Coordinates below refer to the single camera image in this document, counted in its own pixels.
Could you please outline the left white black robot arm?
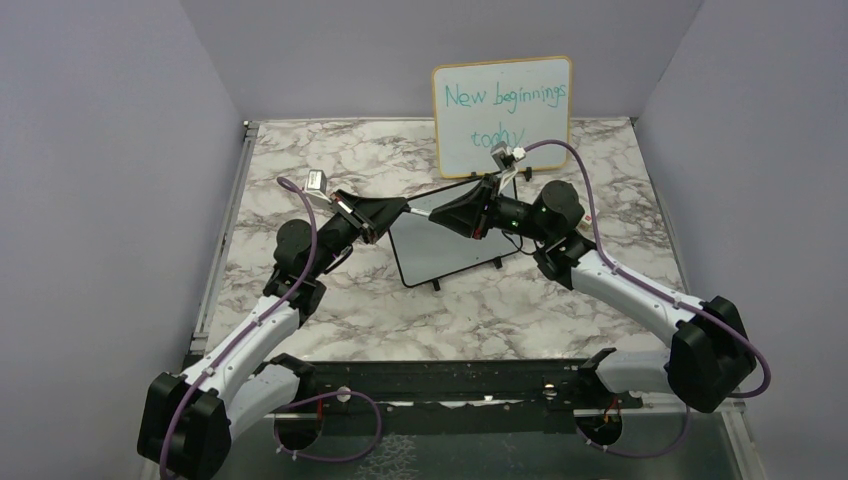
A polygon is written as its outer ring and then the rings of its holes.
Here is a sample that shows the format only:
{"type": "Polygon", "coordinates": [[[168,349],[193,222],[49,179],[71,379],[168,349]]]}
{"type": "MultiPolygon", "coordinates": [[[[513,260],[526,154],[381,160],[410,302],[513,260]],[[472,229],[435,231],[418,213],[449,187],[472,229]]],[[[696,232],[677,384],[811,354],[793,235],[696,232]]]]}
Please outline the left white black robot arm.
{"type": "Polygon", "coordinates": [[[149,385],[138,453],[163,479],[210,479],[233,441],[271,410],[306,408],[314,384],[303,364],[266,367],[265,357],[316,311],[330,272],[356,241],[373,244],[408,211],[403,197],[366,198],[343,190],[327,206],[322,226],[312,216],[285,222],[276,236],[273,270],[257,303],[212,352],[180,373],[160,373],[149,385]]]}

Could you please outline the black framed whiteboard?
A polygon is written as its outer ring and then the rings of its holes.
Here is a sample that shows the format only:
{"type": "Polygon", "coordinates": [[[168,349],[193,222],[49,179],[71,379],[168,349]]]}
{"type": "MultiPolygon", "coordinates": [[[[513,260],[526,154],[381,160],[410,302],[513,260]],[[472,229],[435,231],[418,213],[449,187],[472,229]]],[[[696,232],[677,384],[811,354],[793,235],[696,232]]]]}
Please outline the black framed whiteboard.
{"type": "Polygon", "coordinates": [[[497,229],[481,240],[465,238],[413,213],[402,214],[389,229],[390,243],[402,284],[407,288],[439,281],[478,266],[503,266],[524,240],[497,229]]]}

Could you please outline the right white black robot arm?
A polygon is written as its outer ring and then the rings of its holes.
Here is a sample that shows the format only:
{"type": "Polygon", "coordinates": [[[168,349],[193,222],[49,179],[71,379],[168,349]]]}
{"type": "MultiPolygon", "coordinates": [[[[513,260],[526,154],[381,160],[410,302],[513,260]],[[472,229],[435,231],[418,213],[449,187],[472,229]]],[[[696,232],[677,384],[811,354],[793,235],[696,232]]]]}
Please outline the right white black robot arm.
{"type": "Polygon", "coordinates": [[[736,306],[676,292],[617,262],[577,226],[585,215],[574,186],[547,183],[531,203],[500,193],[487,174],[460,197],[434,208],[428,220],[480,240],[498,229],[538,243],[537,267],[550,281],[591,296],[642,325],[663,342],[663,352],[614,350],[596,358],[577,380],[579,398],[600,407],[618,393],[669,393],[711,413],[756,366],[736,306]]]}

